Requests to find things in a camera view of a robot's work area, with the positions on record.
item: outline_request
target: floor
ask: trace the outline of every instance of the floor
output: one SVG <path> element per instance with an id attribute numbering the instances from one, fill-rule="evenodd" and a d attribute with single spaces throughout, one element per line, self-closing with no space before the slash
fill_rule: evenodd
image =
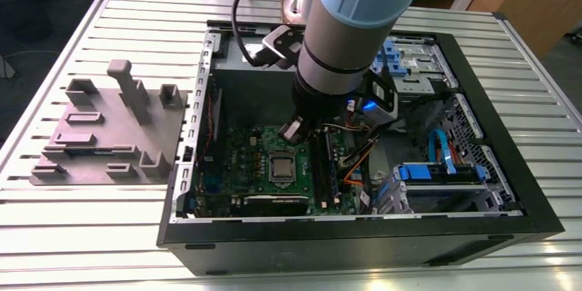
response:
<path id="1" fill-rule="evenodd" d="M 28 50 L 59 52 L 73 32 L 92 0 L 52 0 L 44 9 L 53 22 L 53 34 L 41 42 L 21 43 L 0 27 L 0 54 L 4 56 Z M 0 146 L 27 108 L 35 92 L 56 60 L 51 52 L 27 52 L 8 59 L 20 77 L 0 79 Z M 560 40 L 542 60 L 550 74 L 582 111 L 582 45 Z"/>

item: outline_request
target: black computer case frame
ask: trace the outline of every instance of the black computer case frame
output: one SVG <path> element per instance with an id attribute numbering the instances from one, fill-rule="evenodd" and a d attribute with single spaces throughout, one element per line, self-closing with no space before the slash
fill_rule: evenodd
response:
<path id="1" fill-rule="evenodd" d="M 245 35 L 256 28 L 278 26 L 240 25 Z M 209 26 L 228 30 L 229 23 L 209 22 Z M 171 178 L 159 246 L 171 250 L 196 275 L 458 265 L 563 232 L 455 38 L 442 33 L 392 32 L 399 34 L 435 38 L 483 130 L 484 138 L 475 142 L 492 149 L 523 216 L 171 224 Z"/>

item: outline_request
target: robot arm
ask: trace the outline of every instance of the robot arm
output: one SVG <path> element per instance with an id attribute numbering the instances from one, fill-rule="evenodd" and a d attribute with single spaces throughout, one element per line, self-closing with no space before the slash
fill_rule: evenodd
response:
<path id="1" fill-rule="evenodd" d="M 291 15 L 294 21 L 307 17 L 303 39 L 288 26 L 280 26 L 263 43 L 286 66 L 296 66 L 292 86 L 296 111 L 280 131 L 290 142 L 302 140 L 316 123 L 336 117 L 346 107 L 395 21 L 411 2 L 286 0 L 287 17 Z"/>

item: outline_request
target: blue led light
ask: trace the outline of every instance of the blue led light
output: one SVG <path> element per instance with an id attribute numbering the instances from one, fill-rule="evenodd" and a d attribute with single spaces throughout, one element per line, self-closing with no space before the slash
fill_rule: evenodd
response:
<path id="1" fill-rule="evenodd" d="M 378 105 L 375 104 L 375 102 L 368 102 L 366 105 L 363 105 L 362 110 L 371 110 L 376 107 Z"/>

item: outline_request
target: aluminum slotted table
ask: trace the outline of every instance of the aluminum slotted table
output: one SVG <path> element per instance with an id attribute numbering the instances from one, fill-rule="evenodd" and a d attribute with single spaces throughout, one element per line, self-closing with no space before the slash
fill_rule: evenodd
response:
<path id="1" fill-rule="evenodd" d="M 191 92 L 205 22 L 229 19 L 231 3 L 93 1 L 0 150 L 0 286 L 487 291 L 518 286 L 570 291 L 582 285 L 581 115 L 511 25 L 490 13 L 410 8 L 395 29 L 455 35 L 566 228 L 542 243 L 510 247 L 448 268 L 197 278 L 155 246 L 165 185 L 29 184 L 29 171 L 68 102 L 69 80 L 91 78 L 97 87 L 115 87 L 107 63 L 128 59 L 147 89 L 172 83 Z M 244 0 L 240 21 L 280 22 L 280 12 L 279 0 Z"/>

